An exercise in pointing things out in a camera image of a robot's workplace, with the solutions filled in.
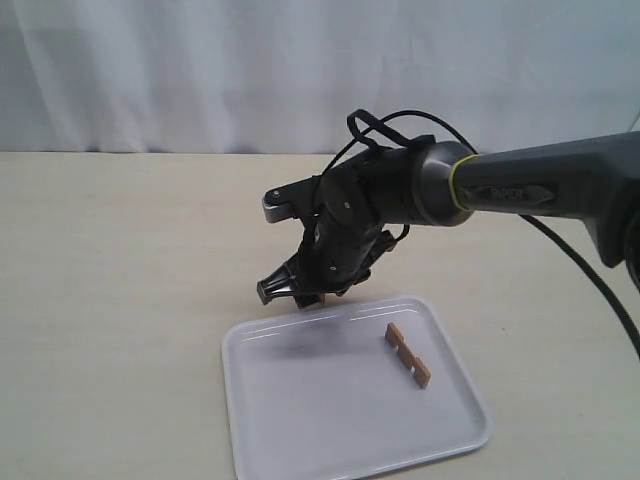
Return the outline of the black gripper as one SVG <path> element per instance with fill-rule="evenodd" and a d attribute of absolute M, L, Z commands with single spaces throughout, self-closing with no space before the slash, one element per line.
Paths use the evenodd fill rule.
<path fill-rule="evenodd" d="M 381 223 L 364 228 L 344 226 L 330 214 L 315 214 L 302 220 L 303 238 L 287 263 L 257 282 L 263 304 L 277 298 L 294 297 L 299 309 L 318 304 L 318 296 L 343 295 L 366 281 L 371 267 L 395 248 L 395 236 Z"/>

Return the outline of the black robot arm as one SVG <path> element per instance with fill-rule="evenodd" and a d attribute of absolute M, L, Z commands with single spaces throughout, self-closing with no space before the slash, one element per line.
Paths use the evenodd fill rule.
<path fill-rule="evenodd" d="M 267 192 L 266 219 L 300 220 L 297 252 L 259 281 L 263 303 L 299 307 L 366 281 L 397 244 L 393 225 L 454 227 L 476 211 L 569 218 L 587 228 L 607 267 L 639 275 L 639 136 L 635 132 L 475 154 L 430 135 L 371 145 L 312 176 Z"/>

